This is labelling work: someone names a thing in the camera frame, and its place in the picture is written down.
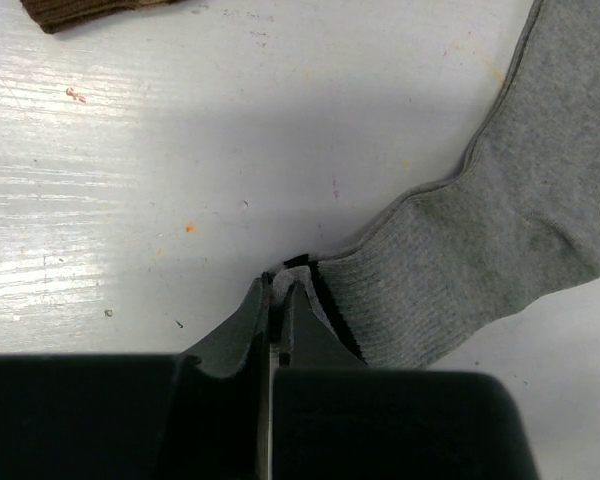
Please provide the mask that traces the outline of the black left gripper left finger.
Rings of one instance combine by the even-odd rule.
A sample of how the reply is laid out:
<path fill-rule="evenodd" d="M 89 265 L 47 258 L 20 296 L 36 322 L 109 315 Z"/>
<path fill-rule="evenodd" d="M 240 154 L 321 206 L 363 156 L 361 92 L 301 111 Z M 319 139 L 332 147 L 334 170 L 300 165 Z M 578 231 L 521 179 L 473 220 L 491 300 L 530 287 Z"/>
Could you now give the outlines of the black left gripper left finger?
<path fill-rule="evenodd" d="M 182 439 L 213 479 L 268 477 L 269 279 L 186 351 Z"/>

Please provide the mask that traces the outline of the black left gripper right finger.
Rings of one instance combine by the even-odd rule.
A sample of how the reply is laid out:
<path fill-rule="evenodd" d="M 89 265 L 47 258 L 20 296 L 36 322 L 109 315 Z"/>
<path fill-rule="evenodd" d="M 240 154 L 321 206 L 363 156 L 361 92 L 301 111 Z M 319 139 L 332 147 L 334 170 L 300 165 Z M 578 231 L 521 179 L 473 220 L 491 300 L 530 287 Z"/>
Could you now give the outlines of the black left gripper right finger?
<path fill-rule="evenodd" d="M 282 396 L 275 392 L 276 376 L 284 369 L 354 369 L 366 364 L 357 358 L 314 313 L 306 288 L 295 282 L 274 316 L 270 342 L 270 478 L 275 479 L 278 448 L 274 440 L 281 420 Z"/>

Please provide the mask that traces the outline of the grey sock with black stripes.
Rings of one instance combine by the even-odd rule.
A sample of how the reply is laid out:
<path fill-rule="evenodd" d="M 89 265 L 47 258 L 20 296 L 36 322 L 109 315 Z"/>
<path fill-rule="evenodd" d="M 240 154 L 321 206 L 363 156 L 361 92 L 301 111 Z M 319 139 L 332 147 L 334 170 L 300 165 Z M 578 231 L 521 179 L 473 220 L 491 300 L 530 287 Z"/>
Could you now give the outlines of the grey sock with black stripes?
<path fill-rule="evenodd" d="M 600 277 L 600 1 L 537 1 L 458 174 L 395 200 L 352 246 L 287 261 L 373 367 L 421 368 L 538 298 Z"/>

